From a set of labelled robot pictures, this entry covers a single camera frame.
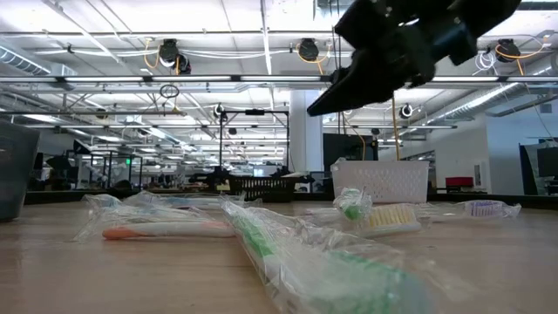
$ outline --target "white basket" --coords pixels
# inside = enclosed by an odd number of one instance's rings
[[[331,165],[337,197],[358,188],[374,203],[426,202],[428,161],[339,161]]]

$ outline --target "monitor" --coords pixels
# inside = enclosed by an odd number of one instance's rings
[[[541,148],[537,150],[539,176],[558,176],[558,147]]]

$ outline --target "pillar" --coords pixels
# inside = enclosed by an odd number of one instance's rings
[[[323,171],[322,117],[306,113],[319,94],[315,90],[290,92],[290,171]]]

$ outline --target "plastic basket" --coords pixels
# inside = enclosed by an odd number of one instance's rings
[[[229,177],[230,192],[240,195],[246,192],[245,201],[262,198],[265,202],[289,202],[293,200],[298,178]]]
[[[337,197],[343,188],[358,188],[374,203],[426,202],[428,161],[339,161],[331,165]]]

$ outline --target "workbench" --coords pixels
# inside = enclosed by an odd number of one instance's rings
[[[274,204],[292,215],[324,202]],[[71,239],[80,202],[25,206],[0,225],[1,313],[274,313],[238,240]],[[432,259],[475,294],[444,313],[556,313],[558,212],[523,209],[505,223],[440,223],[378,241]]]

